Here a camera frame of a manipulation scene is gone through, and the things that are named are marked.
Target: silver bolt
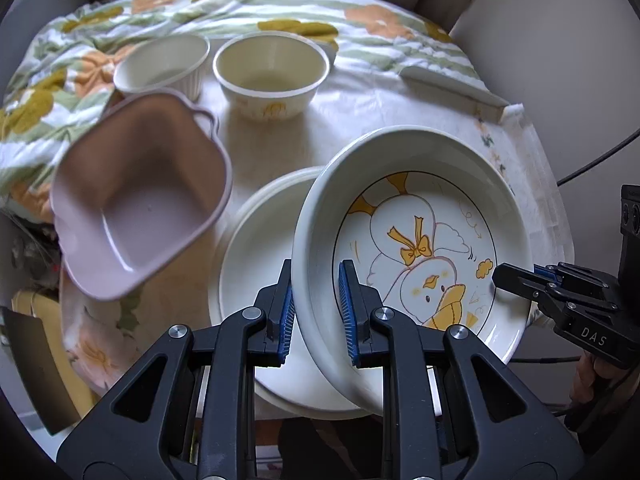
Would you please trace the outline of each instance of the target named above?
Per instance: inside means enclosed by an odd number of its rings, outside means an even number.
[[[388,321],[396,315],[394,310],[392,308],[389,308],[388,306],[381,306],[380,308],[377,308],[374,314],[378,319],[381,319],[382,321]]]
[[[184,337],[188,331],[189,329],[184,325],[173,325],[169,329],[169,337],[180,339],[181,337]]]
[[[449,327],[449,333],[455,339],[466,339],[466,336],[469,335],[469,330],[463,325],[453,325]]]
[[[242,311],[242,317],[245,319],[258,319],[262,315],[262,310],[256,306],[248,306]]]

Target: yellow bow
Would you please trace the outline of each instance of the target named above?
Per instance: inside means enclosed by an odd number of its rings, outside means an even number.
[[[408,247],[408,249],[400,249],[400,256],[407,267],[410,266],[418,256],[422,255],[428,257],[433,254],[429,244],[429,237],[422,234],[423,218],[420,218],[419,216],[414,216],[414,218],[415,244],[409,240],[409,238],[402,236],[395,227],[392,227],[391,231],[387,233],[387,235],[393,238],[393,240]]]

